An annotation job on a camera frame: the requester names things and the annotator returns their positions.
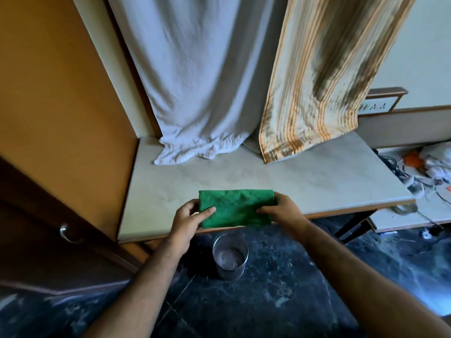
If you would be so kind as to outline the person's right hand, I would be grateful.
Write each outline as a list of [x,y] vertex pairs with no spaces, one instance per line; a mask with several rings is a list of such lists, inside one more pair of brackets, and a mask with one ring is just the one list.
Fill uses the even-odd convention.
[[282,229],[294,240],[304,244],[311,222],[302,214],[296,204],[285,194],[274,192],[275,205],[279,207],[278,222]]

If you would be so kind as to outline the person's left hand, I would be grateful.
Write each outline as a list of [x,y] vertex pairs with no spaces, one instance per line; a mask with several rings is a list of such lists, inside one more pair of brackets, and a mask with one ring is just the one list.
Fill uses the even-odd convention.
[[202,212],[199,209],[199,199],[186,202],[176,211],[166,240],[178,257],[184,255],[189,249],[190,241],[199,227],[195,225],[195,214],[199,212]]

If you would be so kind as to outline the green microfiber cloth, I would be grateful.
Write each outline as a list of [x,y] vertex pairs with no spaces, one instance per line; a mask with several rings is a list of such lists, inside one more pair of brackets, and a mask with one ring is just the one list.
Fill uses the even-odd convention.
[[276,204],[274,191],[268,189],[202,190],[198,199],[200,211],[216,208],[216,212],[202,222],[204,229],[268,226],[272,223],[271,217],[257,210]]

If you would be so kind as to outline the person's right forearm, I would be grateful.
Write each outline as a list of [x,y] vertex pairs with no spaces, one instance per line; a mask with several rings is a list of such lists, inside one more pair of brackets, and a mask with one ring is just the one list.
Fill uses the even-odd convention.
[[451,338],[451,326],[305,218],[290,225],[369,337]]

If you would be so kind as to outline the person's left forearm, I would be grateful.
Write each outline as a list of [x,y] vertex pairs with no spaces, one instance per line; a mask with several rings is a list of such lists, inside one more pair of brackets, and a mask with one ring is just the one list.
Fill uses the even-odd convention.
[[166,239],[131,284],[89,326],[83,338],[150,338],[189,242],[175,237]]

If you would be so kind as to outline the white marble-top table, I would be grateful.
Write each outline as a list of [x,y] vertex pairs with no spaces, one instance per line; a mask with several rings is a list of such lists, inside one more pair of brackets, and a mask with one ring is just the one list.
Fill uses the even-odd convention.
[[139,141],[117,235],[120,243],[167,236],[176,210],[198,198],[199,190],[272,189],[288,195],[312,219],[415,201],[355,132],[272,164],[240,146],[211,160],[154,165],[162,150],[156,138]]

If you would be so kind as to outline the steel bucket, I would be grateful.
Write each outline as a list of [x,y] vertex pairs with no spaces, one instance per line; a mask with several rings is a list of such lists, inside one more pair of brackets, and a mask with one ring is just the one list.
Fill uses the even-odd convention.
[[220,279],[234,281],[244,274],[249,247],[242,235],[225,233],[215,240],[212,255]]

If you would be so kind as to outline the white hanging towel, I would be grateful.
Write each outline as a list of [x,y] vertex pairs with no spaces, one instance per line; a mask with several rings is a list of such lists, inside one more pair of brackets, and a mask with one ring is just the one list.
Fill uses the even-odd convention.
[[155,165],[230,153],[262,120],[288,0],[108,0],[161,130]]

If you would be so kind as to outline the orange striped hanging towel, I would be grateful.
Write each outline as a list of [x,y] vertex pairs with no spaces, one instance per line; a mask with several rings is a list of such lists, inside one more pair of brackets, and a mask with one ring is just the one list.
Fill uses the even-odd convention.
[[358,127],[416,0],[288,0],[258,134],[265,164]]

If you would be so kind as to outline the brown wooden door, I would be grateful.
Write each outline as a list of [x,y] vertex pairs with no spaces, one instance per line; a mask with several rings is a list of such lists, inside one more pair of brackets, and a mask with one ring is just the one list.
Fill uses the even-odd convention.
[[[62,223],[82,244],[59,235]],[[0,287],[72,296],[126,286],[142,261],[0,157]]]

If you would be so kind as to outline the wooden framed picture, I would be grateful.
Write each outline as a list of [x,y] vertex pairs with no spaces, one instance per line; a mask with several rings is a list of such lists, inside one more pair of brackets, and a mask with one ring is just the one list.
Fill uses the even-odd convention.
[[358,116],[390,113],[408,93],[408,90],[399,86],[370,89],[358,110]]

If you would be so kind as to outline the white crumpled plastic bag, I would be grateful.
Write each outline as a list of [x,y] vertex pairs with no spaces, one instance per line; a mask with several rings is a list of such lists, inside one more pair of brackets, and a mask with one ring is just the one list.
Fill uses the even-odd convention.
[[419,158],[429,178],[451,183],[451,141],[423,147]]

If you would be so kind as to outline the orange wooden cupboard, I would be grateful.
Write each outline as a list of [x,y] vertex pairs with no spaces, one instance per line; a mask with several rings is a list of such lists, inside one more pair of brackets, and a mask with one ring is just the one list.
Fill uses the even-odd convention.
[[115,240],[137,145],[73,0],[0,0],[0,156]]

